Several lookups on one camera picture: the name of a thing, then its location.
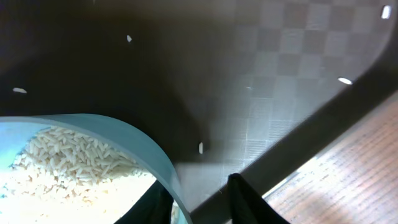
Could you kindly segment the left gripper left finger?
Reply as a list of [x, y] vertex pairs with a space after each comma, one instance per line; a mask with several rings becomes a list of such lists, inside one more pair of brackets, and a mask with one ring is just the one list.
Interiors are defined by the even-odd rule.
[[173, 197], [156, 180], [115, 224], [170, 224]]

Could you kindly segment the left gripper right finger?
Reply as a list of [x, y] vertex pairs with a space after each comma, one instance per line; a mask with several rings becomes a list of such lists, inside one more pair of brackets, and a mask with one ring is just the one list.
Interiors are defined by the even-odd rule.
[[239, 173], [228, 176], [227, 189], [232, 224], [289, 224]]

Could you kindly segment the pile of white rice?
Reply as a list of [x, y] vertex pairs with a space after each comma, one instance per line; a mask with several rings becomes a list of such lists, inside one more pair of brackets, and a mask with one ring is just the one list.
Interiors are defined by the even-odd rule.
[[1, 223], [115, 223], [155, 180], [125, 152], [52, 126], [1, 173]]

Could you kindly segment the light blue rice bowl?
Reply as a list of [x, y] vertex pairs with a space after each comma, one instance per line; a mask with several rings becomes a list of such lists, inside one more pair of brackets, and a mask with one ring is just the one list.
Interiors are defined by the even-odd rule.
[[27, 141], [38, 131], [59, 126], [92, 136], [125, 152], [154, 174], [169, 191], [183, 213], [179, 223], [192, 224], [185, 207], [177, 173], [162, 148], [134, 126], [97, 114], [53, 114], [1, 117], [1, 170], [6, 170]]

